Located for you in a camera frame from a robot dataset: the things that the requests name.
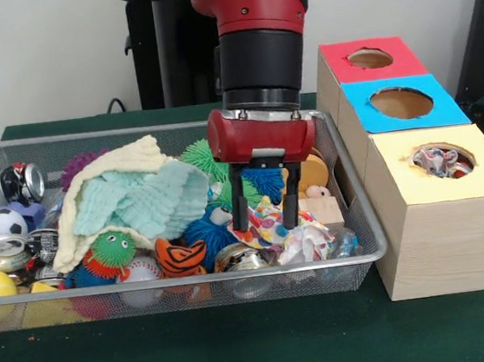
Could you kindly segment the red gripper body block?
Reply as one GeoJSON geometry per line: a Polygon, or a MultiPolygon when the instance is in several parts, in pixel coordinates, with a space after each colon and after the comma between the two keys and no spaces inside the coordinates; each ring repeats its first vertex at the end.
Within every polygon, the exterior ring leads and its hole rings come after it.
{"type": "Polygon", "coordinates": [[[293,119],[289,112],[253,110],[242,119],[238,111],[210,112],[207,137],[214,160],[249,164],[256,158],[283,163],[302,162],[315,141],[315,122],[309,115],[293,119]]]}

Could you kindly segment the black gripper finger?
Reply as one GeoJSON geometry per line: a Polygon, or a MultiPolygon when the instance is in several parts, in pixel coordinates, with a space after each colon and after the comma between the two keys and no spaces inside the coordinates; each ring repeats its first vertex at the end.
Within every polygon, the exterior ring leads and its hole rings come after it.
{"type": "Polygon", "coordinates": [[[298,204],[299,204],[299,182],[301,180],[301,164],[287,164],[284,170],[288,172],[285,182],[286,193],[282,199],[282,223],[288,230],[297,227],[298,223],[298,204]]]}
{"type": "Polygon", "coordinates": [[[249,204],[244,196],[242,164],[229,164],[229,181],[231,184],[231,205],[233,213],[233,228],[245,232],[249,229],[249,204]]]}

